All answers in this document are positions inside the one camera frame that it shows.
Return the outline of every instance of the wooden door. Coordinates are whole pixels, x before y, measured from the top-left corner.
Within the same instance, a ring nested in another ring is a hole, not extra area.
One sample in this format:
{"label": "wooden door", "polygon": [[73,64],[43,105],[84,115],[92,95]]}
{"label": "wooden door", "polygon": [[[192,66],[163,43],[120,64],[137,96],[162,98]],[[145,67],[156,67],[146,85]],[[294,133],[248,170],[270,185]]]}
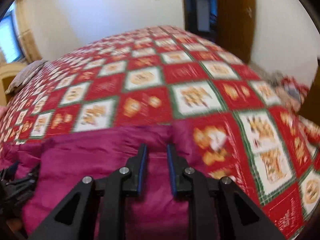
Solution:
{"label": "wooden door", "polygon": [[249,63],[255,29],[255,0],[217,0],[216,43]]}

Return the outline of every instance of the magenta fabric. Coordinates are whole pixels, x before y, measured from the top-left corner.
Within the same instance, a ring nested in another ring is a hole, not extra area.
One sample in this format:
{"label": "magenta fabric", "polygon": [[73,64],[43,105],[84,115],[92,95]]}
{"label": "magenta fabric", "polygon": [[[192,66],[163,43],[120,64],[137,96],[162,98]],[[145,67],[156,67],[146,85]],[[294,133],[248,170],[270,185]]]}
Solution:
{"label": "magenta fabric", "polygon": [[34,197],[22,213],[30,234],[59,201],[86,175],[95,179],[109,175],[137,154],[141,143],[148,146],[143,195],[126,205],[128,239],[187,239],[188,203],[173,199],[169,183],[166,145],[173,142],[178,155],[204,171],[204,165],[185,121],[173,125],[131,126],[82,132],[49,138],[40,144],[6,145],[1,167],[21,162],[22,177],[36,165],[41,169]]}

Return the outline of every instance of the triangular cutout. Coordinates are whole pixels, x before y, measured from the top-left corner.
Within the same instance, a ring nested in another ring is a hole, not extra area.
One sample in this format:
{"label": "triangular cutout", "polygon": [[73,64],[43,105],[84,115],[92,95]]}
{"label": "triangular cutout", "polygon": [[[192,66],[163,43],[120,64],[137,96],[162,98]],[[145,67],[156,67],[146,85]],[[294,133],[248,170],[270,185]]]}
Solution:
{"label": "triangular cutout", "polygon": [[234,193],[234,200],[243,226],[259,221],[257,214],[249,207],[238,193]]}
{"label": "triangular cutout", "polygon": [[56,214],[54,220],[62,224],[70,226],[75,217],[76,209],[80,201],[80,193],[73,196],[72,199]]}

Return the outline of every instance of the door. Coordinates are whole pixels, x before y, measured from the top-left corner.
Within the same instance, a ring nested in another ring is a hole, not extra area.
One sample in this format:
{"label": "door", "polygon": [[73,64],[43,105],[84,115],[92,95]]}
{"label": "door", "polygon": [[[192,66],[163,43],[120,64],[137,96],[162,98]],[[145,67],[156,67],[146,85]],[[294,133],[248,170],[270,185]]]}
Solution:
{"label": "door", "polygon": [[255,29],[255,0],[217,0],[216,43],[249,63]]}

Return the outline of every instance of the window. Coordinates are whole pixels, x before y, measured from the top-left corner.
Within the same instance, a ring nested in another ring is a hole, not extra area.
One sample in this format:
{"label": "window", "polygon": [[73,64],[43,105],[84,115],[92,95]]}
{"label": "window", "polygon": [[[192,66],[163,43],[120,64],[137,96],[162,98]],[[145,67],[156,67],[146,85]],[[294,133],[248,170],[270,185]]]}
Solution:
{"label": "window", "polygon": [[16,34],[13,28],[12,11],[14,4],[12,4],[0,22],[0,47],[4,53],[7,63],[11,63],[21,58],[22,53]]}

